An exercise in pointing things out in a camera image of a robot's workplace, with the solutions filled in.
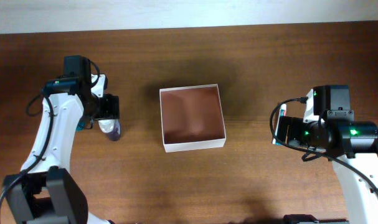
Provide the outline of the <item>purple spray bottle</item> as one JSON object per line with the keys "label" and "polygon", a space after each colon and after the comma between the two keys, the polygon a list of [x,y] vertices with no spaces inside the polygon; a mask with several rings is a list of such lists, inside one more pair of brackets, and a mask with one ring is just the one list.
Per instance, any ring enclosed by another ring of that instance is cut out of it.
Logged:
{"label": "purple spray bottle", "polygon": [[121,126],[117,119],[99,120],[99,127],[111,141],[118,141],[121,137]]}

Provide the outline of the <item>teal mouthwash bottle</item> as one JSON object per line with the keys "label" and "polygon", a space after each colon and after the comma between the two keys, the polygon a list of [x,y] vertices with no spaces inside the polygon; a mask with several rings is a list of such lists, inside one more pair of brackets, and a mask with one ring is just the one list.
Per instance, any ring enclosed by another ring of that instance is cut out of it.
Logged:
{"label": "teal mouthwash bottle", "polygon": [[85,126],[84,122],[79,122],[79,123],[77,124],[76,131],[81,131],[81,130],[83,130],[83,129],[84,129],[84,126]]}

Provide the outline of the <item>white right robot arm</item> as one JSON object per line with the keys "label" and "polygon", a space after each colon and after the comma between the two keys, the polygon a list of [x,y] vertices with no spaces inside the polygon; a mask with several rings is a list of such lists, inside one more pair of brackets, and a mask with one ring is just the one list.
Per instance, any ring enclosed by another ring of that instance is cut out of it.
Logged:
{"label": "white right robot arm", "polygon": [[316,120],[283,116],[271,125],[275,141],[333,165],[350,223],[378,223],[378,127],[369,121],[318,116]]}

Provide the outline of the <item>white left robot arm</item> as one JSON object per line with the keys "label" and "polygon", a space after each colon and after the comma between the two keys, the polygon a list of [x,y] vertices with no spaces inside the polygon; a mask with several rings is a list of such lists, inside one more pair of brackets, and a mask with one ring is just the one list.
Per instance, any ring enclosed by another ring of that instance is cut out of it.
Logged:
{"label": "white left robot arm", "polygon": [[58,78],[46,83],[42,118],[32,150],[18,174],[2,184],[16,223],[106,223],[88,210],[87,198],[70,175],[77,129],[98,121],[111,141],[121,136],[119,98],[104,91],[107,77]]}

